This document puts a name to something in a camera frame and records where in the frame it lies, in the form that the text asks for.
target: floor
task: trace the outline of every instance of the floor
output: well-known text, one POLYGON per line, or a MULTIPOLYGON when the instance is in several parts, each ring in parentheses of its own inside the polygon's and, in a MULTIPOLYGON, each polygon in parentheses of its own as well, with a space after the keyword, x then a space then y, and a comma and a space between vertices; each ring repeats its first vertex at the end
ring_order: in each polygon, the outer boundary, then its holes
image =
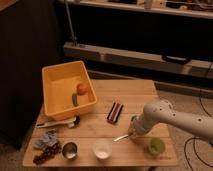
MULTIPOLYGON (((176 94, 173 92, 168 91, 162 91, 158 90, 158 95, 161 98, 168 99, 172 102, 174 108, 178 111, 184 111, 184 112, 190 112, 194 114, 200 114, 200 115, 206 115, 204 110, 201 107, 199 98, 196 96, 189 96, 189 95, 183 95, 183 94, 176 94)), ((205 106, 206 110, 213 115, 213 98, 212 99, 204 99, 202 98, 203 105, 205 106)), ((169 131, 172 137, 172 140, 174 142, 175 150, 178 157, 178 165, 175 167, 158 167, 157 171, 185 171, 190 170, 186 159, 184 157, 184 143, 185 141, 192 137, 191 134, 186 133, 178 128, 175 128, 173 126, 168 126, 169 131)), ((22 167, 22 159, 24 155, 24 151, 26 148, 26 145, 28 143, 29 136, 26 137, 26 143, 21 148, 20 151, 16 151, 12 149, 9 146, 0 145, 0 171, 48 171, 48 170, 60 170, 60 171, 66 171, 66 170, 75 170, 75 171, 89 171, 89 170, 95 170, 95 171, 146 171, 148 168, 25 168, 22 167)), ((198 151, 199 156, 205 160, 210 165, 213 165, 212 155, 213 155, 213 149, 212 147, 203 141, 197 141, 196 142, 196 149, 198 151)), ((190 142, 187 146, 187 155, 189 158, 189 161, 195 171, 210 171, 213 170, 213 168, 209 168, 202 164, 195 156, 193 151, 192 142, 190 142)))

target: black cable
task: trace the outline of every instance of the black cable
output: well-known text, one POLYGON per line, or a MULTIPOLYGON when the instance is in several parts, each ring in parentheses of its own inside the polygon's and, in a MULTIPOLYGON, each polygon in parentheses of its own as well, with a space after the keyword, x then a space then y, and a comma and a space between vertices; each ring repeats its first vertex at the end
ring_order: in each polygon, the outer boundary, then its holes
POLYGON ((189 160, 188 160, 188 156, 187 156, 187 153, 186 153, 186 147, 187 147, 187 144, 188 144, 191 140, 193 140, 193 139, 194 139, 194 137, 189 138, 189 139, 186 140, 185 143, 184 143, 184 155, 185 155, 185 159, 186 159, 186 161, 187 161, 187 163, 188 163, 188 165, 189 165, 189 167, 190 167, 190 169, 191 169, 192 171, 194 171, 194 169, 193 169, 192 165, 190 164, 190 162, 189 162, 189 160))
MULTIPOLYGON (((205 74, 204 74, 204 79, 205 79, 205 78, 207 77, 207 75, 209 74, 209 71, 210 71, 210 69, 211 69, 211 67, 212 67, 212 64, 213 64, 213 62, 210 63, 208 69, 206 70, 206 72, 205 72, 205 74)), ((204 105, 203 105, 203 102, 202 102, 202 88, 200 88, 200 91, 199 91, 199 101, 200 101, 200 105, 201 105, 202 109, 204 110, 204 112, 205 112, 209 117, 212 117, 212 115, 206 110, 206 108, 205 108, 204 105)), ((188 158, 187 158, 186 147, 187 147, 187 144, 188 144, 191 140, 193 140, 193 150, 194 150, 194 153, 195 153, 195 155, 197 156, 197 158, 198 158, 203 164, 205 164, 206 166, 213 168, 212 165, 210 165, 210 164, 208 164, 207 162, 205 162, 205 161, 198 155, 197 150, 196 150, 196 146, 195 146, 195 140, 196 140, 196 139, 201 140, 200 138, 192 137, 192 138, 189 138, 188 140, 186 140, 186 141, 185 141, 185 144, 184 144, 184 155, 185 155, 186 161, 187 161, 187 163, 188 163, 190 169, 193 171, 193 167, 192 167, 192 165, 190 164, 190 162, 189 162, 189 160, 188 160, 188 158)))
MULTIPOLYGON (((213 62, 210 63, 209 68, 206 70, 206 72, 205 72, 205 74, 204 74, 204 79, 205 79, 205 78, 207 77, 207 75, 209 74, 209 71, 210 71, 210 69, 211 69, 211 67, 212 67, 212 64, 213 64, 213 62)), ((204 105, 203 105, 203 102, 202 102, 202 88, 200 88, 200 91, 199 91, 199 101, 200 101, 200 105, 201 105, 203 111, 204 111, 209 117, 212 117, 212 115, 206 110, 206 108, 205 108, 204 105)), ((213 168, 213 165, 208 164, 207 162, 205 162, 205 161, 198 155, 198 152, 197 152, 196 146, 195 146, 195 140, 196 140, 196 139, 202 140, 202 139, 196 138, 196 137, 193 138, 193 150, 194 150, 195 155, 197 156, 197 158, 198 158, 203 164, 205 164, 205 165, 208 166, 208 167, 213 168)))
MULTIPOLYGON (((206 70, 205 74, 204 74, 204 79, 207 77, 207 75, 209 74, 209 71, 212 67, 212 64, 213 62, 210 63, 209 65, 209 68, 206 70)), ((203 102, 202 102, 202 88, 200 88, 200 91, 199 91, 199 101, 200 101, 200 105, 202 107, 202 109, 204 110, 204 112, 209 116, 209 117, 212 117, 212 115, 206 110, 206 108, 204 107, 203 105, 203 102)))
POLYGON ((205 162, 205 161, 198 155, 198 152, 197 152, 196 147, 195 147, 195 139, 198 139, 198 140, 201 140, 201 141, 202 141, 202 139, 200 139, 200 138, 193 138, 193 149, 194 149, 195 155, 197 156, 197 158, 198 158, 203 164, 205 164, 205 165, 208 166, 208 167, 213 168, 213 165, 208 164, 207 162, 205 162))

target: white object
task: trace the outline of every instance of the white object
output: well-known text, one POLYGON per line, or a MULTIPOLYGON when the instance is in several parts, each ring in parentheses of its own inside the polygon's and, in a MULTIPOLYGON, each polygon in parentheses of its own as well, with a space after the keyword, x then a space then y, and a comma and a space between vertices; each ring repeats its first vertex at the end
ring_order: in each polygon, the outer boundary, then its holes
POLYGON ((112 153, 112 142, 104 138, 98 139, 92 149, 98 159, 107 159, 112 153))
POLYGON ((129 134, 125 134, 125 135, 122 135, 122 136, 120 136, 120 137, 117 137, 117 138, 115 138, 113 141, 119 141, 119 140, 121 140, 121 139, 123 139, 123 138, 127 138, 128 136, 130 136, 129 134))
POLYGON ((213 143, 212 117, 178 112, 167 100, 146 104, 143 114, 133 120, 133 126, 138 135, 144 135, 160 122, 173 125, 213 143))
POLYGON ((36 128, 46 128, 46 127, 51 127, 51 126, 55 126, 55 125, 64 125, 64 124, 70 125, 71 123, 76 121, 76 119, 77 119, 77 117, 74 116, 69 119, 65 119, 65 120, 61 120, 61 121, 49 121, 49 122, 37 124, 36 128))

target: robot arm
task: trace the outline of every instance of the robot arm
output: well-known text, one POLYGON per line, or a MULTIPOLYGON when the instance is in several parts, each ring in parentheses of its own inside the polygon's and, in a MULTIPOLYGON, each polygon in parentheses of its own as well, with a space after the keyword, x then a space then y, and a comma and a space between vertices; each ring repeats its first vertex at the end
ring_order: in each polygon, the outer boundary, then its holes
POLYGON ((213 143, 213 118, 178 112, 167 100, 159 100, 144 106, 143 115, 138 118, 140 135, 148 133, 157 123, 166 123, 194 134, 213 143))

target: grapes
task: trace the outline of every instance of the grapes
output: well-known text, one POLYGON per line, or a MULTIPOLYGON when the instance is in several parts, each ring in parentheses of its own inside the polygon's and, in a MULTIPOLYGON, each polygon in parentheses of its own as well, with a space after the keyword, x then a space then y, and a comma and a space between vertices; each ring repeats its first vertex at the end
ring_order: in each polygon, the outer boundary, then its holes
POLYGON ((33 163, 40 165, 45 161, 54 158, 54 156, 61 152, 61 143, 58 141, 52 147, 47 147, 45 150, 38 156, 36 155, 33 159, 33 163))

